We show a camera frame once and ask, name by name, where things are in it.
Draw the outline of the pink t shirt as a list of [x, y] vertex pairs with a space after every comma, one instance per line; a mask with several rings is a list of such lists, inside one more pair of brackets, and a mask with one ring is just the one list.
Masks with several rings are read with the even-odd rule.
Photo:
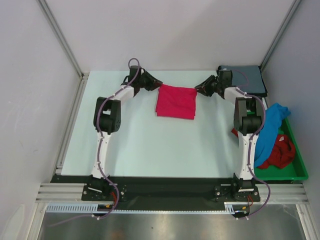
[[162, 84], [158, 90], [155, 112], [158, 117], [194, 120], [196, 116], [195, 88]]

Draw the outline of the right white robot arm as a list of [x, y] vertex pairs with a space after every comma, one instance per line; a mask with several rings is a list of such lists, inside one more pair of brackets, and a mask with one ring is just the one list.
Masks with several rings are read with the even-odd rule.
[[240, 150], [240, 168], [233, 174], [229, 194], [237, 201], [257, 194], [254, 173], [255, 152], [259, 133], [265, 125], [266, 110], [262, 100], [232, 84], [233, 72], [222, 69], [218, 75], [209, 76], [195, 87], [197, 93], [206, 97], [218, 94], [234, 104], [233, 128], [237, 131]]

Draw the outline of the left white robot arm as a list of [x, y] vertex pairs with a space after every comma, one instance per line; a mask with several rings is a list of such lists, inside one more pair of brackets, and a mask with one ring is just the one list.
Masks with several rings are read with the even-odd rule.
[[163, 84], [147, 72], [144, 68], [133, 65], [119, 90], [109, 97], [98, 97], [95, 105], [93, 125], [97, 131], [97, 150], [95, 162], [91, 171], [88, 189], [100, 200], [110, 196], [114, 184], [109, 179], [109, 173], [105, 170], [107, 153], [112, 136], [121, 126], [122, 105], [134, 98], [140, 89], [154, 91]]

